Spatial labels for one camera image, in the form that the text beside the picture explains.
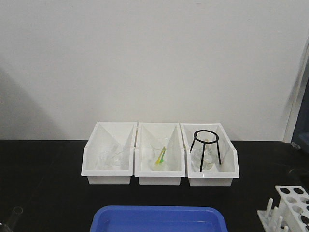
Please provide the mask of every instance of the test tube rack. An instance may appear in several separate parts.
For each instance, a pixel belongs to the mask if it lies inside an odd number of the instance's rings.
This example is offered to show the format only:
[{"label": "test tube rack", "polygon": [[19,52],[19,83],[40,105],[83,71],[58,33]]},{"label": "test tube rack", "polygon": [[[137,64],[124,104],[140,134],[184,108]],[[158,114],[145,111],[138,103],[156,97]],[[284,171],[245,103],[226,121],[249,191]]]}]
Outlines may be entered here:
[{"label": "test tube rack", "polygon": [[280,195],[273,209],[270,198],[266,211],[257,214],[266,232],[309,232],[309,196],[301,186],[275,186]]}]

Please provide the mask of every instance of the black countertop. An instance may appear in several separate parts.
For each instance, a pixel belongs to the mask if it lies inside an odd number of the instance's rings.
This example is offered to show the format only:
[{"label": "black countertop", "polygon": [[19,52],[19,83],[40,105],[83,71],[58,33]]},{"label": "black countertop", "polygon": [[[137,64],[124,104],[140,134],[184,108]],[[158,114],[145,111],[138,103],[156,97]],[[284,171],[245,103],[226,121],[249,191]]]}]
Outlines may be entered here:
[{"label": "black countertop", "polygon": [[96,211],[107,205],[208,206],[219,210],[229,232],[264,231],[257,210],[275,185],[308,191],[309,155],[281,142],[232,141],[240,178],[230,187],[90,185],[81,177],[86,141],[0,141],[0,221],[24,208],[15,232],[86,232]]}]

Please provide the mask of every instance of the white wall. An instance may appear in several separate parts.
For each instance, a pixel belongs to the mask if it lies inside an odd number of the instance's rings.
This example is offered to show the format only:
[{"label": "white wall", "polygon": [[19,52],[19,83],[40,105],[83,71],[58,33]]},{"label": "white wall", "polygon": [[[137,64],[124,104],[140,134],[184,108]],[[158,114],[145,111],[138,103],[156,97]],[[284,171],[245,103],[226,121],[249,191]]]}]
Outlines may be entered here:
[{"label": "white wall", "polygon": [[307,0],[2,0],[0,138],[139,121],[281,141],[308,15]]}]

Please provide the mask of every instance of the blue plastic tray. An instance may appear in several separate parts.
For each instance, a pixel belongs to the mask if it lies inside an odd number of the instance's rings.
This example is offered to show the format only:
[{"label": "blue plastic tray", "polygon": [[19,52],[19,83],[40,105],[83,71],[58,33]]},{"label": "blue plastic tray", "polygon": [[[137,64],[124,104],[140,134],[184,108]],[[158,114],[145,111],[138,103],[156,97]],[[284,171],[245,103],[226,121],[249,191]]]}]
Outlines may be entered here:
[{"label": "blue plastic tray", "polygon": [[209,207],[106,206],[90,232],[227,232],[219,211]]}]

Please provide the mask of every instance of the storage bin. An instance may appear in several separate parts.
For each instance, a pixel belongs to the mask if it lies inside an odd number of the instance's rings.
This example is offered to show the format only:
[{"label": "storage bin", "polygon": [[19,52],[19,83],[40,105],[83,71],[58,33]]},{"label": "storage bin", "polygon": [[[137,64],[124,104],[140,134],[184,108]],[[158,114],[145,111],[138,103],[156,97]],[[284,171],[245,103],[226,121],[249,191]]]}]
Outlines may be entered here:
[{"label": "storage bin", "polygon": [[139,123],[134,175],[140,185],[179,185],[184,154],[179,123]]},{"label": "storage bin", "polygon": [[84,148],[82,176],[90,184],[129,184],[137,122],[98,122]]},{"label": "storage bin", "polygon": [[90,232],[227,232],[221,213],[210,207],[106,206]]},{"label": "storage bin", "polygon": [[[229,140],[226,132],[221,124],[189,124],[181,123],[181,131],[186,149],[186,166],[187,176],[190,186],[230,186],[233,178],[239,178],[239,167],[237,151]],[[220,159],[222,164],[219,164],[217,144],[212,143],[207,145],[209,151],[214,155],[213,164],[206,170],[200,172],[201,158],[197,162],[196,153],[202,149],[203,144],[195,141],[190,152],[190,148],[194,139],[194,133],[199,130],[213,131],[219,136],[218,145],[220,150]],[[204,141],[214,141],[215,134],[204,133],[200,138]]]}]

